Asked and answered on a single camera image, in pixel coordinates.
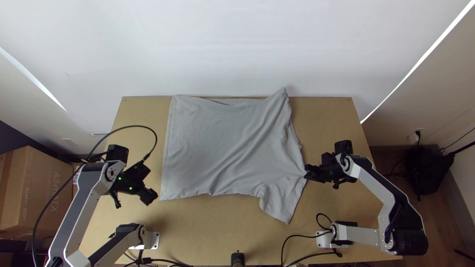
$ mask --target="t-shirt sleeve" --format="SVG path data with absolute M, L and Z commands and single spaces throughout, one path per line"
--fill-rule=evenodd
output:
M 276 183 L 262 185 L 257 192 L 260 208 L 268 215 L 288 224 L 306 182 L 302 177 L 280 178 Z

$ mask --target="table surface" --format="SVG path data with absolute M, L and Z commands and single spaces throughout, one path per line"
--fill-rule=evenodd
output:
M 160 192 L 163 147 L 171 97 L 147 96 L 122 98 L 113 128 L 140 124 L 153 128 L 158 135 L 155 151 L 146 161 L 151 169 L 144 180 L 147 187 Z M 347 97 L 291 97 L 292 119 L 302 147 L 304 162 L 318 165 L 321 154 L 333 151 L 337 141 L 349 139 L 355 154 L 371 154 L 353 101 Z M 152 144 L 153 136 L 145 129 L 126 129 L 113 134 L 109 144 L 129 148 L 128 166 L 140 160 Z M 145 250 L 144 257 L 179 260 L 190 265 L 229 265 L 231 253 L 239 250 L 247 265 L 279 265 L 282 243 L 292 234 L 315 235 L 321 230 L 317 213 L 332 220 L 357 222 L 361 227 L 376 228 L 380 201 L 361 183 L 342 184 L 307 182 L 289 225 L 272 218 L 259 208 L 256 197 L 246 195 L 200 195 L 185 199 L 158 201 L 144 205 L 137 196 L 119 194 L 122 207 L 115 209 L 110 196 L 102 196 L 86 231 L 80 249 L 92 254 L 115 228 L 123 223 L 144 223 L 149 231 L 160 232 L 157 250 Z M 285 245 L 284 261 L 318 249 L 315 239 L 291 238 Z M 354 244 L 340 249 L 342 258 L 324 255 L 304 260 L 305 264 L 368 262 L 401 259 L 379 247 Z M 137 251 L 130 254 L 137 256 Z M 122 256 L 118 263 L 129 263 Z

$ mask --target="wooden floor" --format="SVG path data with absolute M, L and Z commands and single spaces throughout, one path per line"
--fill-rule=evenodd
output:
M 377 171 L 383 175 L 390 173 L 397 160 L 403 157 L 402 150 L 372 149 L 371 153 Z M 399 164 L 394 173 L 403 171 L 403 164 Z M 421 202 L 419 202 L 405 178 L 392 177 L 389 180 L 406 193 L 411 204 L 423 217 L 429 249 L 424 256 L 406 256 L 402 260 L 368 264 L 372 267 L 475 266 L 475 262 L 454 252 L 454 249 L 464 251 L 465 247 L 443 190 L 440 188 L 432 195 L 421 196 Z

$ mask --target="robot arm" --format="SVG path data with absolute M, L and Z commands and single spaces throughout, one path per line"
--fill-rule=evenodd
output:
M 127 154 L 125 147 L 111 145 L 105 162 L 88 163 L 79 170 L 79 190 L 49 248 L 46 266 L 112 266 L 129 248 L 157 249 L 159 233 L 147 231 L 143 224 L 130 223 L 118 226 L 112 238 L 90 257 L 79 251 L 100 196 L 110 194 L 116 208 L 120 208 L 117 192 L 139 195 L 146 205 L 158 197 L 143 183 L 150 172 L 143 161 L 123 172 Z
M 317 238 L 321 248 L 346 248 L 353 242 L 377 246 L 391 255 L 424 255 L 428 249 L 421 215 L 401 190 L 373 169 L 366 158 L 352 155 L 351 141 L 335 144 L 335 153 L 322 155 L 318 167 L 306 165 L 307 179 L 333 182 L 335 189 L 344 182 L 362 182 L 382 203 L 378 228 L 358 227 L 356 222 L 335 221 L 331 234 Z

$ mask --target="wrinkled fabric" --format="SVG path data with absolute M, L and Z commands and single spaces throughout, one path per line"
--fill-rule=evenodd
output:
M 174 96 L 160 200 L 244 194 L 289 223 L 305 169 L 285 89 L 266 99 Z

